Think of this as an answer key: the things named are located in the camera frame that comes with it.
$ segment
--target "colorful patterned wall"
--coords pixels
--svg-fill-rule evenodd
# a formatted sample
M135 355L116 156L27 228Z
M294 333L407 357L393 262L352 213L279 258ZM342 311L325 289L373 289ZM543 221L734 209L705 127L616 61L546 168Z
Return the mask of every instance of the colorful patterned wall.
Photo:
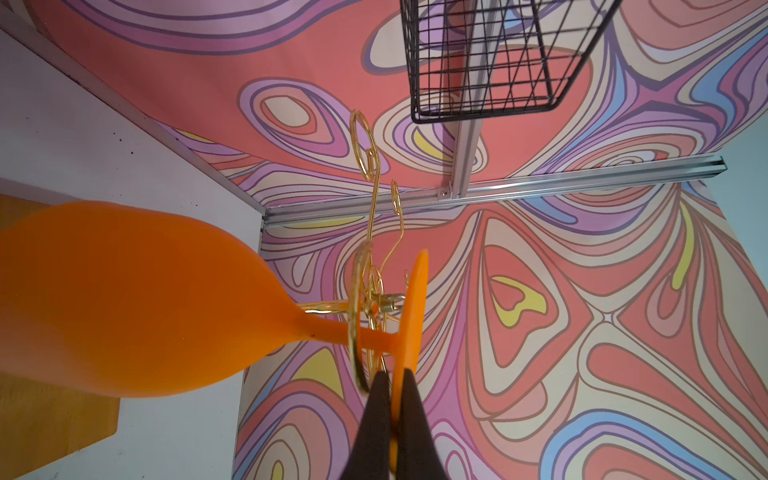
M416 373L452 480L768 478L768 293L701 182L406 217L384 272L430 256ZM346 297L364 219L272 227L296 301ZM377 260L398 234L376 224ZM245 378L233 479L334 480L364 399L341 346Z
M264 204L369 192L353 109L373 124L385 184L448 182L455 125L410 121L398 0L25 3L41 32ZM557 110L485 121L472 179L716 150L766 110L767 59L766 0L627 0Z

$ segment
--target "metal basket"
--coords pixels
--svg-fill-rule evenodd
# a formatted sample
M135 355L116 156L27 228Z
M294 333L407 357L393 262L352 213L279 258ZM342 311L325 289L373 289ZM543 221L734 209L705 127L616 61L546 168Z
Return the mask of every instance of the metal basket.
M621 0L400 0L419 124L548 111Z

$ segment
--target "psychedelic wallpaper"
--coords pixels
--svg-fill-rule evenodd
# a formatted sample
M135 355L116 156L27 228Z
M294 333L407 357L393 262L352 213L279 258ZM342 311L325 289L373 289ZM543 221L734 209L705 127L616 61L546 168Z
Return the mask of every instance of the psychedelic wallpaper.
M429 249L419 391L452 480L768 478L768 293L701 182L406 216ZM297 302L346 298L365 220L271 227ZM398 235L376 223L376 260ZM247 371L233 480L334 480L365 399L346 350Z
M410 120L397 0L25 4L40 32L263 204L369 192L349 148L354 109L373 125L384 184L449 181L455 125ZM766 110L767 45L768 0L627 0L558 109L484 122L472 179L714 151Z

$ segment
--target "light blue wall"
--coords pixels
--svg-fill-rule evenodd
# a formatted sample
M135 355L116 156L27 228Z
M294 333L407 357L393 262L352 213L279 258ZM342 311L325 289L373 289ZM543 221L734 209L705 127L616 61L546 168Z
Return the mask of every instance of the light blue wall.
M705 183L768 285L768 114L728 142L728 170Z

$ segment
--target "horizontal metal bar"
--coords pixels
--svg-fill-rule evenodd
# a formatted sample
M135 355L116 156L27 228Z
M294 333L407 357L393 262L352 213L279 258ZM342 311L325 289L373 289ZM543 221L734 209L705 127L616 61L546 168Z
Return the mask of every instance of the horizontal metal bar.
M11 35L16 41L32 50L40 58L53 65L61 73L77 82L85 90L91 92L96 98L112 107L117 113L126 117L141 130L147 132L157 141L168 147L175 154L195 166L229 192L240 198L246 204L264 214L266 209L256 199L241 190L228 178L222 175L213 166L200 158L198 154L179 142L173 135L163 130L154 120L142 113L133 104L125 100L116 91L101 81L96 75L77 63L59 47L51 43L30 25L27 25L21 17L7 8L0 7L0 30Z
M516 198L700 180L714 177L726 169L720 155L704 154L615 167L474 182L469 184L466 197L463 198L451 198L449 189L444 187L407 190L400 194L400 201L404 211L413 212ZM338 200L268 207L264 220L266 226L272 226L330 218L363 217L369 212L370 202L370 195L359 195ZM381 193L376 207L381 212L388 212L391 210L391 202L390 194Z

